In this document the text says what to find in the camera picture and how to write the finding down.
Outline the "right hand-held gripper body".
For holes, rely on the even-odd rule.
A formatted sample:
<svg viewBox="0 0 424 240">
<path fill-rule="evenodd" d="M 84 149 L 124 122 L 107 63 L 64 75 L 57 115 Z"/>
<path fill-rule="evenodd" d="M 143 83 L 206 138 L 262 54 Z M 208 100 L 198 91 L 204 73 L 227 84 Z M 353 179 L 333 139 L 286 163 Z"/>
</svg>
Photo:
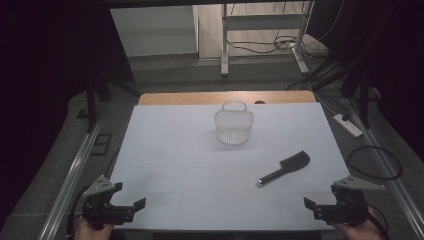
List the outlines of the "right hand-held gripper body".
<svg viewBox="0 0 424 240">
<path fill-rule="evenodd" d="M 384 185 L 375 184 L 366 180 L 347 176 L 335 181 L 337 187 L 335 205 L 316 204 L 313 210 L 314 218 L 327 223 L 337 222 L 355 226 L 367 219 L 368 206 L 363 191 L 385 191 Z"/>
</svg>

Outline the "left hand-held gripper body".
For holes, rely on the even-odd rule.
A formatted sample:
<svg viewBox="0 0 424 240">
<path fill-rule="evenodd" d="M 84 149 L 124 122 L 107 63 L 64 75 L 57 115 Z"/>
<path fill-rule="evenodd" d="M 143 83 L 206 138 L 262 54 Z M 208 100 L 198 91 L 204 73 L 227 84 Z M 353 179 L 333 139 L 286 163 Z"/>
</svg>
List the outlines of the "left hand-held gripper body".
<svg viewBox="0 0 424 240">
<path fill-rule="evenodd" d="M 114 184 L 101 175 L 83 192 L 83 217 L 97 230 L 105 224 L 123 225 L 133 221 L 133 206 L 111 203 L 113 187 Z"/>
</svg>

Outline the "black comb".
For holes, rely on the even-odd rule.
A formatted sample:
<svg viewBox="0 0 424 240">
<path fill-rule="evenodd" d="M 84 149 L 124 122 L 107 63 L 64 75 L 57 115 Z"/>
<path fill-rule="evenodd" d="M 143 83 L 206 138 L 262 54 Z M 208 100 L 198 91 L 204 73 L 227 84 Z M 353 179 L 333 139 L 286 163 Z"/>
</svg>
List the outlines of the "black comb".
<svg viewBox="0 0 424 240">
<path fill-rule="evenodd" d="M 296 172 L 310 163 L 310 157 L 305 151 L 300 151 L 297 154 L 280 161 L 280 169 L 276 170 L 257 181 L 258 187 L 263 187 L 266 184 L 278 179 L 286 174 Z"/>
</svg>

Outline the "white plastic basket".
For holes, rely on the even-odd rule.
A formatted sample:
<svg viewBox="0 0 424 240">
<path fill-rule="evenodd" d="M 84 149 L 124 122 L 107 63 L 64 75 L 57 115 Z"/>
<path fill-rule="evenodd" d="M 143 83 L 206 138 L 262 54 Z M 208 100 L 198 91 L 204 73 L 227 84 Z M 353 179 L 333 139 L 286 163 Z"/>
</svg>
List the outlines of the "white plastic basket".
<svg viewBox="0 0 424 240">
<path fill-rule="evenodd" d="M 227 145 L 241 145 L 249 139 L 253 122 L 254 115 L 243 101 L 227 101 L 214 115 L 216 137 Z"/>
</svg>

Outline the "person's left hand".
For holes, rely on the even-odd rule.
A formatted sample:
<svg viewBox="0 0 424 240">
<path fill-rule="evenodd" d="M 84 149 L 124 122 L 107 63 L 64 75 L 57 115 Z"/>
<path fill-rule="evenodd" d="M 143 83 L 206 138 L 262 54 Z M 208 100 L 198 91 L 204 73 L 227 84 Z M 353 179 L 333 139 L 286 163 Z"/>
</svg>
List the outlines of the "person's left hand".
<svg viewBox="0 0 424 240">
<path fill-rule="evenodd" d="M 80 217 L 74 231 L 74 240 L 109 240 L 113 224 L 105 224 L 102 229 L 95 229 L 85 218 Z"/>
</svg>

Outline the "person's right hand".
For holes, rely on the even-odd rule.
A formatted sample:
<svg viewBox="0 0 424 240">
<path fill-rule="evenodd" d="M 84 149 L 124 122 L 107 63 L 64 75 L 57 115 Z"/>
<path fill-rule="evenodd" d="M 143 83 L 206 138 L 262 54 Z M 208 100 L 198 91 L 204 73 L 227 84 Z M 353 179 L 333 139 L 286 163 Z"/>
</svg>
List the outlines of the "person's right hand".
<svg viewBox="0 0 424 240">
<path fill-rule="evenodd" d="M 347 240 L 385 240 L 384 235 L 370 220 L 366 220 L 356 226 L 337 222 L 331 222 L 330 225 Z"/>
</svg>

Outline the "white table mat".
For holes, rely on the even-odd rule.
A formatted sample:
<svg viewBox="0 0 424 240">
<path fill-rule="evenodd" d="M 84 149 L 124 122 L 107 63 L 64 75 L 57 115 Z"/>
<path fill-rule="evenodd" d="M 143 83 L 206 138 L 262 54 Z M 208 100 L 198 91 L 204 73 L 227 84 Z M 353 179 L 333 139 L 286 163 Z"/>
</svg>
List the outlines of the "white table mat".
<svg viewBox="0 0 424 240">
<path fill-rule="evenodd" d="M 251 136 L 238 146 L 215 133 L 216 105 L 134 108 L 111 179 L 115 205 L 147 200 L 131 229 L 188 231 L 324 230 L 303 198 L 335 199 L 348 174 L 318 103 L 258 104 Z M 266 184 L 257 181 L 300 151 L 310 163 Z"/>
</svg>

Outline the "white power strip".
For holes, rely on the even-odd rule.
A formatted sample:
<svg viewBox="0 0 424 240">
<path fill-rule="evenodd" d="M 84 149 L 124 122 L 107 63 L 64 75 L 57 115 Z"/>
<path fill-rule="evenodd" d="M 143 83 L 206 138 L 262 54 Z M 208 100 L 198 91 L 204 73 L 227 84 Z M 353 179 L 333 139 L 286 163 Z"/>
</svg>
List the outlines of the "white power strip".
<svg viewBox="0 0 424 240">
<path fill-rule="evenodd" d="M 363 132 L 349 120 L 344 120 L 341 114 L 337 114 L 333 119 L 352 137 L 357 138 L 363 135 Z"/>
</svg>

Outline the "black metal stand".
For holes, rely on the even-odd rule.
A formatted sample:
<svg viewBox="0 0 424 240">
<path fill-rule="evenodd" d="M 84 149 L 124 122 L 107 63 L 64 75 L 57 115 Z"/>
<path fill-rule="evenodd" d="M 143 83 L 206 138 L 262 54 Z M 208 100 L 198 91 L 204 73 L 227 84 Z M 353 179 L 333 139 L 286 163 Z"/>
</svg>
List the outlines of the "black metal stand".
<svg viewBox="0 0 424 240">
<path fill-rule="evenodd" d="M 313 85 L 311 90 L 318 91 L 341 77 L 346 77 L 340 88 L 340 93 L 343 97 L 352 97 L 355 91 L 359 90 L 359 118 L 365 128 L 369 129 L 368 105 L 370 100 L 370 78 L 364 59 L 359 58 L 354 60 L 338 72 Z"/>
<path fill-rule="evenodd" d="M 109 102 L 112 98 L 112 93 L 108 87 L 108 83 L 111 83 L 138 98 L 142 96 L 141 91 L 131 87 L 123 81 L 113 79 L 108 75 L 102 74 L 99 78 L 89 77 L 86 81 L 88 133 L 91 133 L 94 130 L 97 123 L 95 96 L 98 96 L 102 102 Z"/>
</svg>

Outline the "aluminium floor rail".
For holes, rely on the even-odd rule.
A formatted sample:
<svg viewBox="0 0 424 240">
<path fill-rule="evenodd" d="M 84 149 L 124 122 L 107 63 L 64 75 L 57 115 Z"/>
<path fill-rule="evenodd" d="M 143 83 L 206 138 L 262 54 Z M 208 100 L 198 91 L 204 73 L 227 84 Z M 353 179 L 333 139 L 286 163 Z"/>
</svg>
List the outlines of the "aluminium floor rail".
<svg viewBox="0 0 424 240">
<path fill-rule="evenodd" d="M 99 117 L 94 126 L 91 128 L 91 131 L 84 135 L 83 141 L 76 153 L 37 240 L 54 240 L 102 123 L 103 118 Z"/>
<path fill-rule="evenodd" d="M 351 111 L 351 119 L 363 132 L 363 139 L 367 145 L 380 146 L 378 138 L 375 136 L 375 131 L 371 128 L 367 129 L 366 125 L 359 117 L 359 107 L 351 98 L 343 98 L 342 101 Z M 395 168 L 389 162 L 389 155 L 381 150 L 374 150 L 375 161 L 380 171 L 385 177 L 390 177 L 395 174 Z M 419 240 L 424 240 L 424 214 L 419 209 L 410 192 L 407 190 L 400 178 L 390 180 L 388 182 L 390 189 L 399 203 L 406 219 L 410 223 L 413 231 Z"/>
</svg>

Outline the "black square floor frame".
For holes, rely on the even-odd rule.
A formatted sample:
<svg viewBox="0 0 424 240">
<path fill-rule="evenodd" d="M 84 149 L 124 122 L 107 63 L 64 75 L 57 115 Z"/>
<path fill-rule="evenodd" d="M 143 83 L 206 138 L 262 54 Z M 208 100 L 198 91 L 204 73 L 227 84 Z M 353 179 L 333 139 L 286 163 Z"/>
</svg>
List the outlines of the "black square floor frame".
<svg viewBox="0 0 424 240">
<path fill-rule="evenodd" d="M 110 147 L 112 133 L 100 133 L 97 135 L 95 142 L 92 146 L 92 156 L 105 156 Z"/>
</svg>

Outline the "white metal desk frame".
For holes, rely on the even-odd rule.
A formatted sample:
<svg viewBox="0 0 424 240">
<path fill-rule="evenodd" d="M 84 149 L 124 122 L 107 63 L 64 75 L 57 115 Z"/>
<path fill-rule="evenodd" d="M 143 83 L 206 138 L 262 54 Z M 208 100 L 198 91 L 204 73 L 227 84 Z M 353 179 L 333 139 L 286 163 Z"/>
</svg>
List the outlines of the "white metal desk frame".
<svg viewBox="0 0 424 240">
<path fill-rule="evenodd" d="M 221 75 L 229 74 L 228 40 L 229 31 L 249 31 L 249 30 L 289 30 L 297 29 L 298 34 L 294 43 L 290 44 L 291 52 L 297 62 L 300 73 L 307 75 L 309 70 L 301 53 L 301 43 L 310 18 L 313 1 L 306 4 L 302 13 L 281 14 L 281 15 L 250 15 L 250 16 L 229 16 L 227 5 L 222 4 L 222 51 L 221 51 Z"/>
</svg>

